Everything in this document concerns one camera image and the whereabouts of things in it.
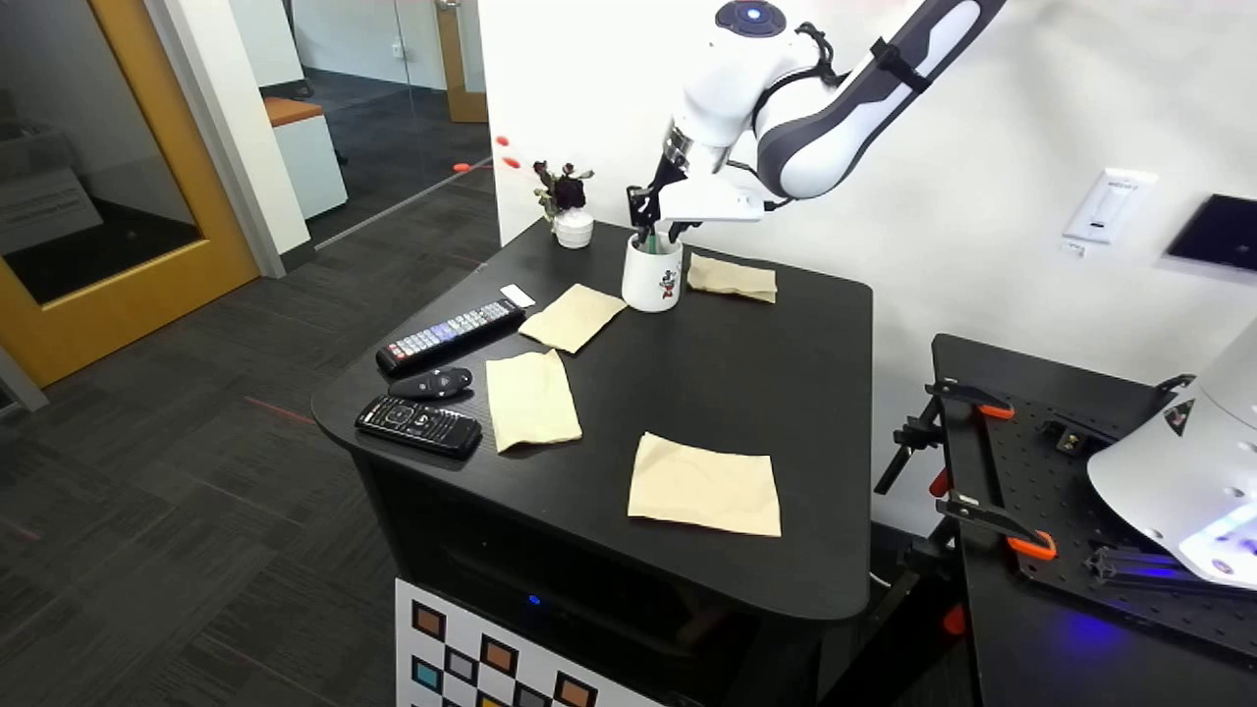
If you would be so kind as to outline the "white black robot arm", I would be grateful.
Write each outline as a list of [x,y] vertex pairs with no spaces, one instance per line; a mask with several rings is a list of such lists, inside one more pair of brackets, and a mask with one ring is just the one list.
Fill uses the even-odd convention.
[[778,0],[723,0],[648,185],[627,185],[637,243],[755,226],[833,193],[869,147],[989,27],[1004,0],[920,0],[852,70]]

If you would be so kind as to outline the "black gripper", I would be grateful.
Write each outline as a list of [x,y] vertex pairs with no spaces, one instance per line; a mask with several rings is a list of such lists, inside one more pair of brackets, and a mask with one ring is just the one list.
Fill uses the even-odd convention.
[[624,207],[637,243],[675,243],[685,234],[685,220],[663,214],[661,185],[627,185]]

